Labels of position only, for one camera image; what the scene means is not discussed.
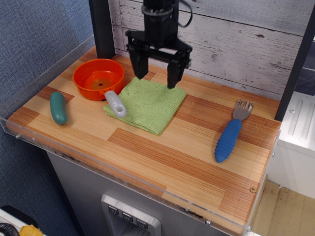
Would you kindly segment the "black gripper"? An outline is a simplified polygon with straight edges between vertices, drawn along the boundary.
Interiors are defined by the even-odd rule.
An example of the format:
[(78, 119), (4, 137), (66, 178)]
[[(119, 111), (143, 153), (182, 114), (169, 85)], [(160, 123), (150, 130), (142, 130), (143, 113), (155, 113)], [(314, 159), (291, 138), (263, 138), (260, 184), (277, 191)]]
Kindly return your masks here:
[(173, 89), (181, 81), (184, 69), (191, 63), (192, 47), (181, 41), (178, 27), (187, 27), (179, 23), (178, 7), (142, 7), (144, 30), (128, 30), (127, 50), (130, 55), (134, 74), (142, 79), (148, 73), (149, 58), (168, 63), (167, 87)]

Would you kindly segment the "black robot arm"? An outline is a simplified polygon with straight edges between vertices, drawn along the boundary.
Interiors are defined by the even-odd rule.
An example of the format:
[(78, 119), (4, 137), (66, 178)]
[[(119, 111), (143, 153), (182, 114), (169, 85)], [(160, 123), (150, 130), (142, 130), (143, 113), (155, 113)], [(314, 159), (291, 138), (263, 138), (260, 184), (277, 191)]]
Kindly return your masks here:
[[(190, 10), (185, 25), (179, 22), (179, 4)], [(184, 70), (190, 67), (192, 47), (178, 38), (178, 27), (186, 28), (192, 22), (192, 7), (185, 0), (145, 0), (141, 6), (144, 30), (128, 30), (126, 45), (137, 78), (149, 71), (149, 58), (168, 63), (167, 86), (173, 89), (181, 81)]]

